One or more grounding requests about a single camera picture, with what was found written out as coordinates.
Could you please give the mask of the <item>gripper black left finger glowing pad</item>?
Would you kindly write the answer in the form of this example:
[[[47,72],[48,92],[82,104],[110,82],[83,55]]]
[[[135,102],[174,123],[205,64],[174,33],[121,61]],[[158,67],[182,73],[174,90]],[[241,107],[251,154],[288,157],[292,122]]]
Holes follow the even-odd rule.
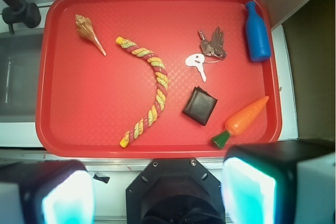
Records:
[[[93,180],[80,161],[1,165],[1,223],[94,223]]]

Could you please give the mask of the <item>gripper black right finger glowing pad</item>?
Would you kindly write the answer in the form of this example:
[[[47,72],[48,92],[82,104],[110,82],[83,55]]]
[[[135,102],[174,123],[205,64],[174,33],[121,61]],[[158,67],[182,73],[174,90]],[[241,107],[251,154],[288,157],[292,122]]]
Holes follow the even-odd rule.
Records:
[[[335,223],[335,144],[234,145],[223,162],[222,198],[233,223]]]

